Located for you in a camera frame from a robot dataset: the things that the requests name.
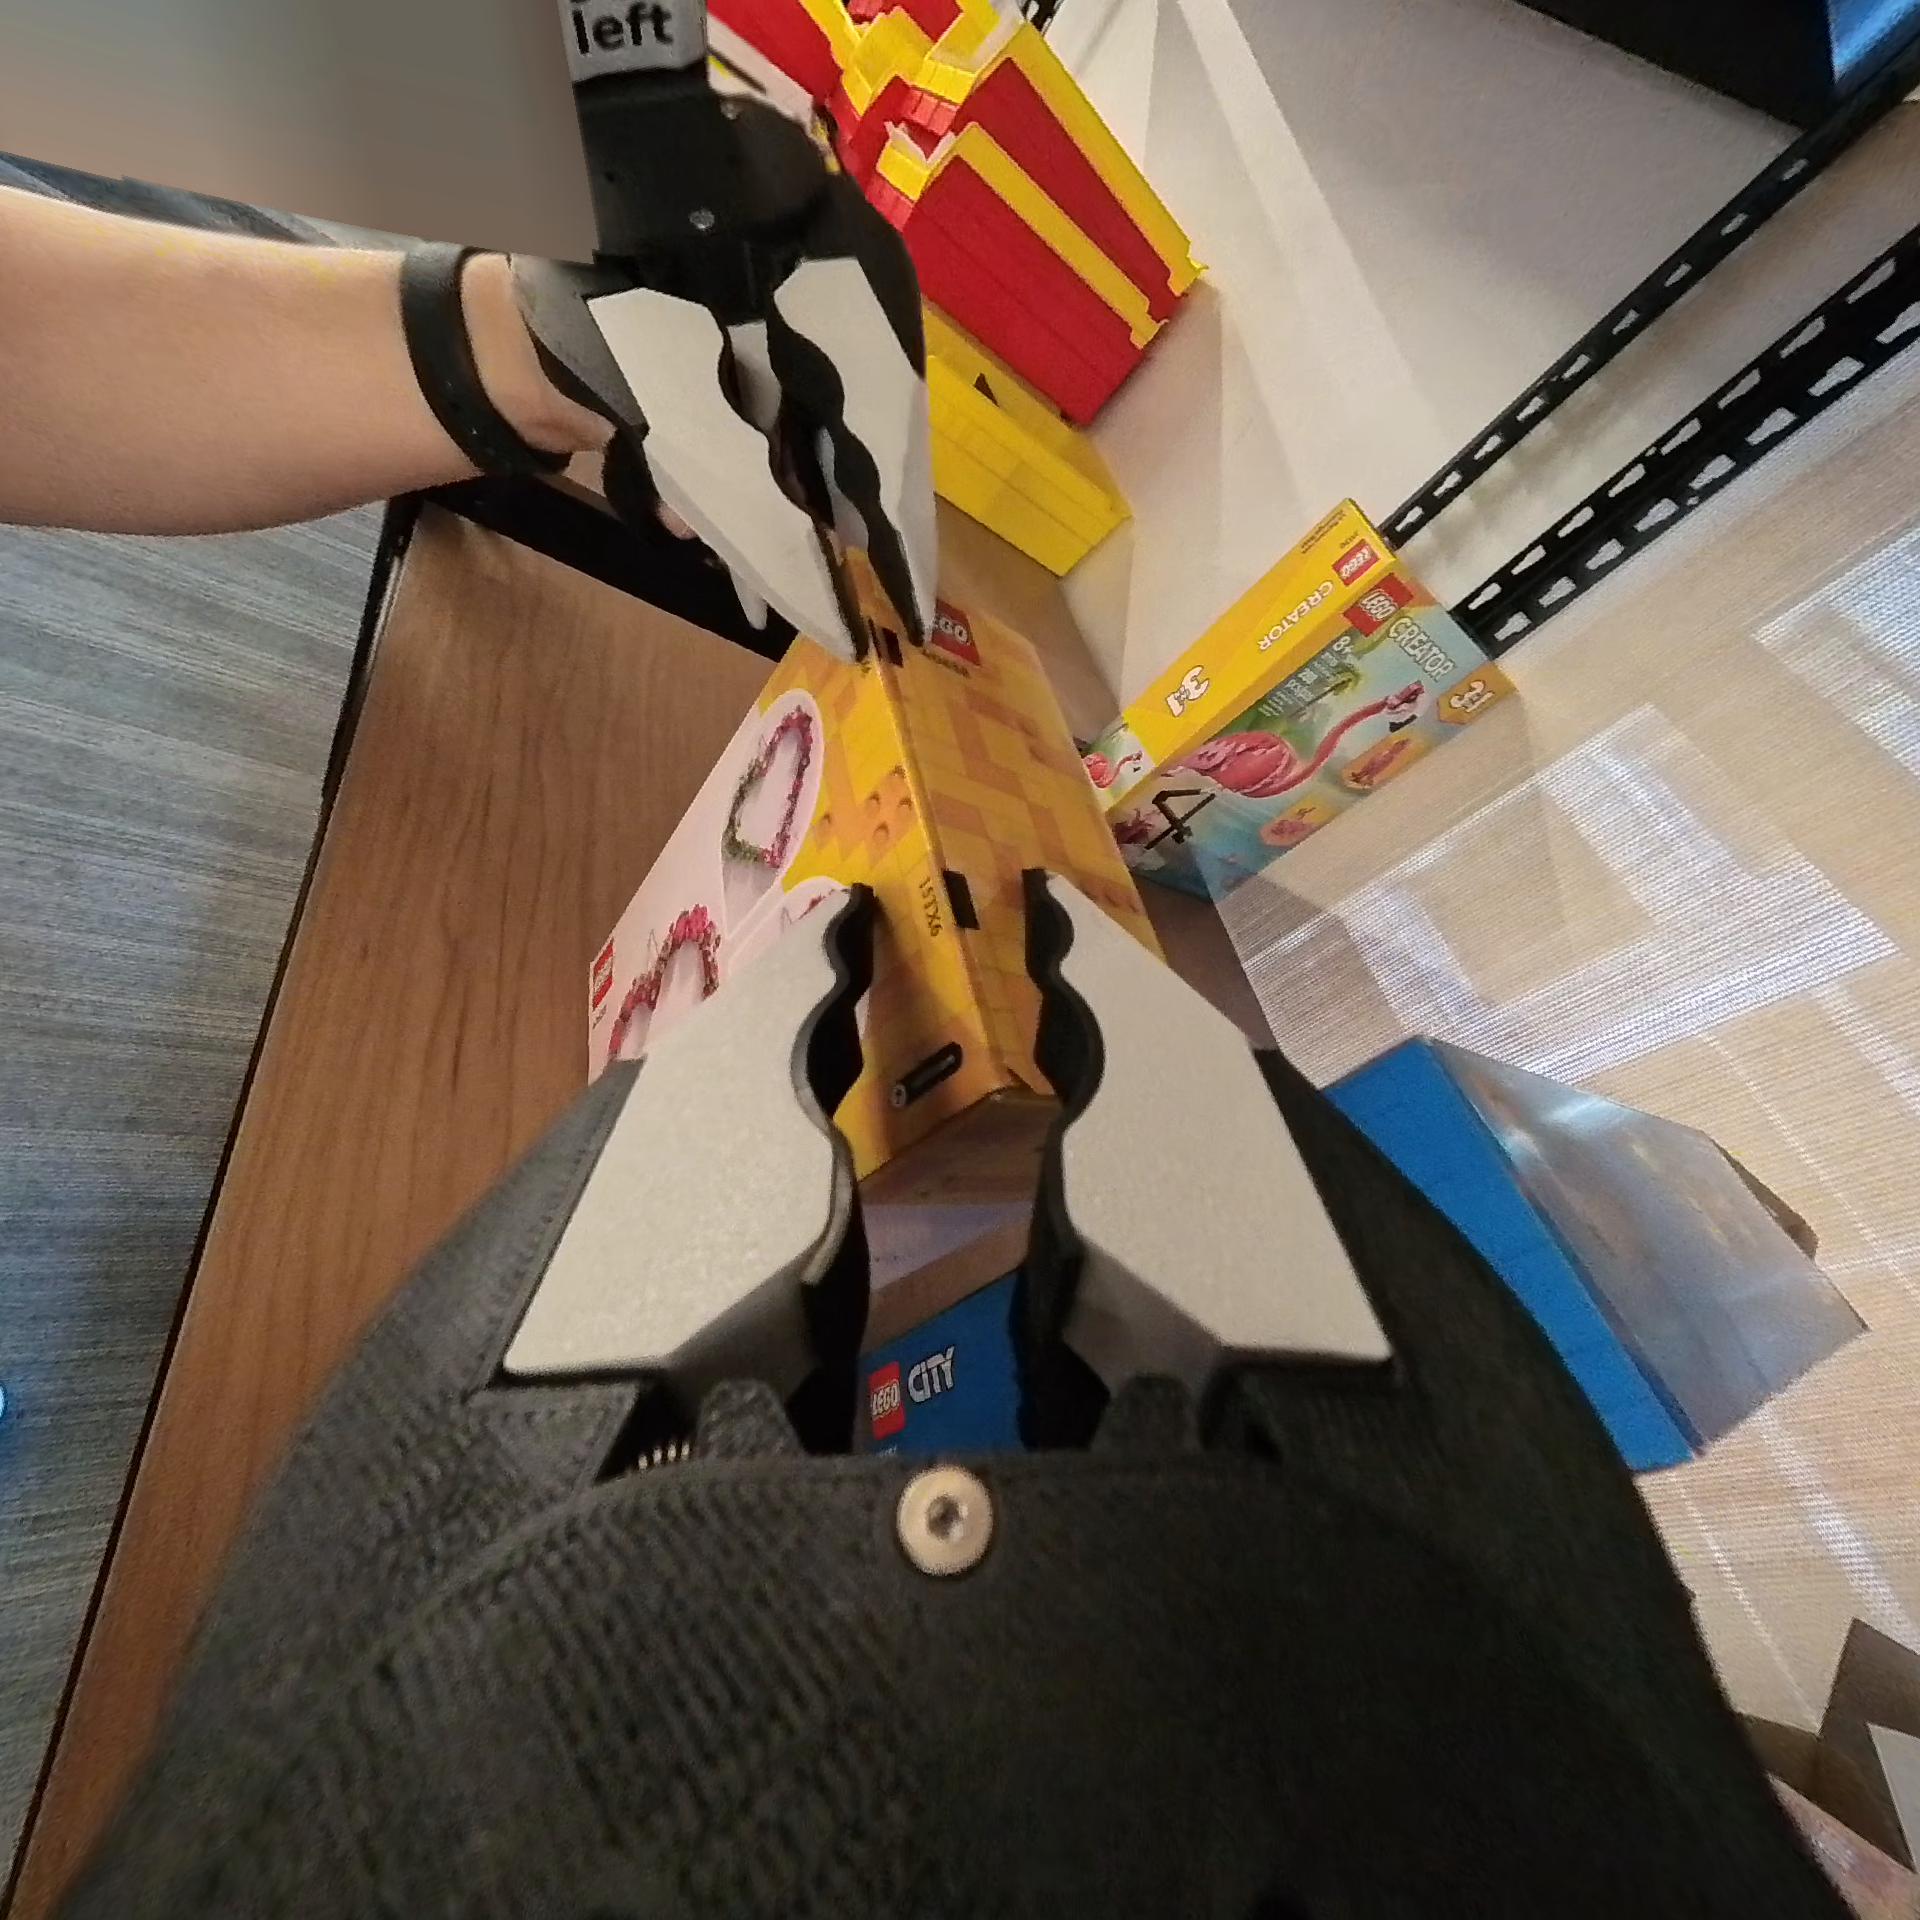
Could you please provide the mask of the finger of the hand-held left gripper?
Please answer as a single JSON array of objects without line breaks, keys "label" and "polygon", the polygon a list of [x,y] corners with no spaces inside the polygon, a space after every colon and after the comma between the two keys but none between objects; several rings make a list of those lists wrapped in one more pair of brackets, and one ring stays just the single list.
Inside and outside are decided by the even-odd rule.
[{"label": "finger of the hand-held left gripper", "polygon": [[768,316],[785,433],[831,572],[856,599],[864,558],[905,639],[938,608],[939,535],[922,290],[908,259],[804,259]]},{"label": "finger of the hand-held left gripper", "polygon": [[586,307],[639,404],[653,491],[725,572],[747,625],[783,622],[833,659],[858,660],[858,622],[826,528],[777,476],[768,433],[728,394],[725,324],[658,290],[595,295]]}]

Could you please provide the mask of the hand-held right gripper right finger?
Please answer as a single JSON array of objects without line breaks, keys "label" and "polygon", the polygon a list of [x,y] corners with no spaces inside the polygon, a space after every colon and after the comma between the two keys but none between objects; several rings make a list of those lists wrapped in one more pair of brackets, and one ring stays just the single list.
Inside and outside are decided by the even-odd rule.
[{"label": "hand-held right gripper right finger", "polygon": [[1053,872],[1025,873],[1025,963],[1059,1106],[1025,1255],[1025,1432],[1090,1433],[1143,1378],[1208,1412],[1253,1369],[1384,1369],[1267,1056]]}]

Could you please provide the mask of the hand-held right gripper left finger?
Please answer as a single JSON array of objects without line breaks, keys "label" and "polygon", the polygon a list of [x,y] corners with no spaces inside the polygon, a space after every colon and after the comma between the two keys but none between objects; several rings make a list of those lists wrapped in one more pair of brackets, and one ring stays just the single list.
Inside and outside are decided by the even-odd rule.
[{"label": "hand-held right gripper left finger", "polygon": [[837,889],[651,1042],[521,1315],[516,1382],[848,1396],[871,1308],[852,1146],[875,897]]}]

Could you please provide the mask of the blue toy box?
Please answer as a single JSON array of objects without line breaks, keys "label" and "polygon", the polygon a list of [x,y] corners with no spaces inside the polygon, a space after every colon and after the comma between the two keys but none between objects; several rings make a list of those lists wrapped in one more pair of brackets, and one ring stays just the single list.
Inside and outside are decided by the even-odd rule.
[{"label": "blue toy box", "polygon": [[[1810,1226],[1693,1128],[1440,1040],[1322,1090],[1527,1311],[1636,1475],[1866,1334]],[[858,1449],[1025,1446],[1013,1311],[1053,1116],[967,1116],[867,1184]]]}]

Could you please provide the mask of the yellow and white toy box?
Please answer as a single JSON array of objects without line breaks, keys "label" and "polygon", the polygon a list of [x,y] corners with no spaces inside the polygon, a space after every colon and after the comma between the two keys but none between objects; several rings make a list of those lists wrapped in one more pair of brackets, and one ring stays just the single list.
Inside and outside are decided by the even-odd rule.
[{"label": "yellow and white toy box", "polygon": [[642,1056],[761,950],[859,882],[879,905],[863,1074],[837,1126],[883,1204],[1013,1203],[1056,1111],[1035,1064],[1025,873],[1162,944],[1043,660],[939,604],[867,660],[795,641],[593,958],[586,1060]]}]

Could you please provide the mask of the person's left forearm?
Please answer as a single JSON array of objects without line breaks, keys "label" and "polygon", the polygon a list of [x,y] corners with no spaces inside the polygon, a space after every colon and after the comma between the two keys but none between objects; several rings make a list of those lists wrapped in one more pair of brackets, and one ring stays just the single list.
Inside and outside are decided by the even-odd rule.
[{"label": "person's left forearm", "polygon": [[400,259],[2,192],[2,521],[264,530],[474,478],[400,330]]}]

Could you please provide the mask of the wooden desk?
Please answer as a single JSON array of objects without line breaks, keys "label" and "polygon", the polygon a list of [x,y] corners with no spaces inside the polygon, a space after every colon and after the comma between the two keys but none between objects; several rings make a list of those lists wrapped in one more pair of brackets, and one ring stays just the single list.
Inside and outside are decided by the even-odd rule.
[{"label": "wooden desk", "polygon": [[427,506],[343,706],[4,1916],[48,1916],[338,1359],[586,1084],[588,968],[772,666]]}]

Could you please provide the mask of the person's left hand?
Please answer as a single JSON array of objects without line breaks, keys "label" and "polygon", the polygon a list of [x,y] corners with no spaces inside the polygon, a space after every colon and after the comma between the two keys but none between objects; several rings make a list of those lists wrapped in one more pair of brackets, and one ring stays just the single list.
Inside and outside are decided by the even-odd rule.
[{"label": "person's left hand", "polygon": [[671,542],[690,544],[698,535],[668,508],[653,483],[636,466],[636,446],[615,433],[611,418],[565,396],[549,375],[533,334],[508,312],[469,316],[474,362],[482,386],[514,438],[546,455],[602,458],[602,487],[611,510],[627,524]]}]

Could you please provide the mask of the yellow plastic bin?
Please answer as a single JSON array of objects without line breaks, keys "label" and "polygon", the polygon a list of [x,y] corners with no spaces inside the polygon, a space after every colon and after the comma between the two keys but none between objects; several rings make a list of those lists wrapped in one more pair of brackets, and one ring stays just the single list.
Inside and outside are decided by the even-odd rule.
[{"label": "yellow plastic bin", "polygon": [[1113,473],[1087,433],[933,304],[923,330],[938,497],[1063,578],[1131,519]]}]

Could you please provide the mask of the stack of yellow red bins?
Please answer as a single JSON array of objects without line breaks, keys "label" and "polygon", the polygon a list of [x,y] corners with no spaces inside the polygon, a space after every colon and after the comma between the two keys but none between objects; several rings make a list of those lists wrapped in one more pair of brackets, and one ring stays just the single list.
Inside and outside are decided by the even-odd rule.
[{"label": "stack of yellow red bins", "polygon": [[1186,232],[1034,25],[880,25],[904,48],[871,192],[923,298],[1090,426],[1202,274]]}]

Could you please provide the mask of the black wristband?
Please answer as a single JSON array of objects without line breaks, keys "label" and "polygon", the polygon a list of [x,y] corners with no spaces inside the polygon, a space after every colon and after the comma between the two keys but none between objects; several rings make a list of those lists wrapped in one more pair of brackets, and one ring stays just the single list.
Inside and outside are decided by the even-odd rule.
[{"label": "black wristband", "polygon": [[531,443],[489,398],[464,319],[474,247],[421,242],[400,259],[400,334],[427,412],[488,478],[560,473],[569,455]]}]

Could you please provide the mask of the black metal shelf rack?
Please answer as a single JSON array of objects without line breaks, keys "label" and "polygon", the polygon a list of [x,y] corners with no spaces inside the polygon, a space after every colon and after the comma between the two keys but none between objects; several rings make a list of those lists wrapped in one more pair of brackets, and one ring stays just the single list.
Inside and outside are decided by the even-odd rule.
[{"label": "black metal shelf rack", "polygon": [[[1095,430],[1135,526],[1068,604],[1123,690],[1335,497],[1391,518],[1480,446],[1800,132],[1525,6],[1066,6],[1053,40],[1209,266]],[[1916,98],[1888,96],[1410,555],[1473,592],[1913,220]],[[772,656],[719,569],[642,558],[577,473],[427,498]]]}]

